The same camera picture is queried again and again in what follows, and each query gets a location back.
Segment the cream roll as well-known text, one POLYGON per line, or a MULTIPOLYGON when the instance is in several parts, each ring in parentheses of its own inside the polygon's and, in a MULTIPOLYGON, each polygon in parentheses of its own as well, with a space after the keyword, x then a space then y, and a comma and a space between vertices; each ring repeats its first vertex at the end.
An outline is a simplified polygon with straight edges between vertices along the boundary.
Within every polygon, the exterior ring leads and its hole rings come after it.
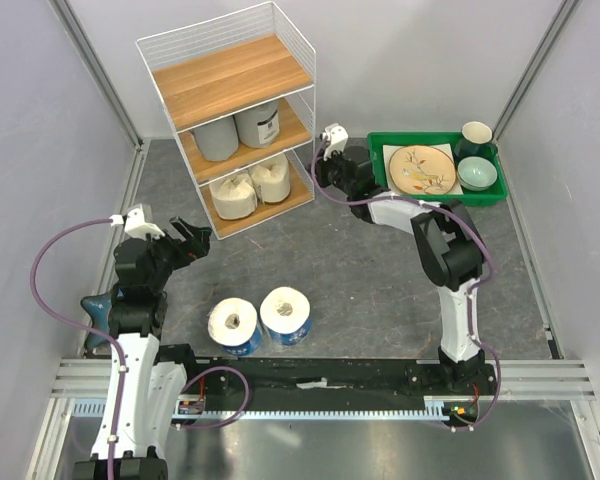
POLYGON ((223 220, 238 220, 250 216, 258 206, 258 197, 251 176, 236 173, 210 184, 213 206, 223 220))
POLYGON ((284 153, 254 165, 249 173, 256 195, 262 203, 279 203, 290 194, 289 161, 284 153))

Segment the grey paper towel roll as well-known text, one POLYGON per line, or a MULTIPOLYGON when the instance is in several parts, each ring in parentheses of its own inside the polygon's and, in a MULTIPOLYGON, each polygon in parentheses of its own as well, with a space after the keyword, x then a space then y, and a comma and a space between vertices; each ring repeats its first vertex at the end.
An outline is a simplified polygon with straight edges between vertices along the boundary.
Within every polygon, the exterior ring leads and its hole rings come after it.
POLYGON ((279 135, 279 102, 273 100, 233 115, 238 138, 250 148, 265 148, 279 135))

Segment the white wire wooden shelf rack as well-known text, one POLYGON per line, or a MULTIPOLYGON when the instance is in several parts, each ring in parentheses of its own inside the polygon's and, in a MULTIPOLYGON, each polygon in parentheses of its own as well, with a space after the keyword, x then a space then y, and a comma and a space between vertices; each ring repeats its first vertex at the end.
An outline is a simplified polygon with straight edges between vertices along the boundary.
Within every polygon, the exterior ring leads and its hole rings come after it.
POLYGON ((212 229, 233 236, 314 198, 314 187, 299 156, 316 135, 316 51, 272 1, 193 25, 150 35, 136 46, 149 71, 171 132, 187 165, 212 229), (241 143, 221 162, 207 161, 192 130, 267 103, 279 102, 280 132, 265 148, 241 143), (221 219, 210 184, 284 153, 291 190, 279 203, 258 206, 250 216, 221 219))

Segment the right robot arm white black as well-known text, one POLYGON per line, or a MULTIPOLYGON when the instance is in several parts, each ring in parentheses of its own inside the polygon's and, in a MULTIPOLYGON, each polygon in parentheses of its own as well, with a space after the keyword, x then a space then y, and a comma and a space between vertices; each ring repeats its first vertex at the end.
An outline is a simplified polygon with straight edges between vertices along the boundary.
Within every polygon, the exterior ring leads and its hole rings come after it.
POLYGON ((411 234, 425 276, 438 291, 442 338, 438 381, 457 394, 469 387, 485 365, 477 332, 477 285, 484 243, 466 208, 458 201, 426 203, 395 194, 376 183, 369 163, 358 164, 342 150, 321 145, 309 171, 321 191, 333 186, 356 218, 411 234))

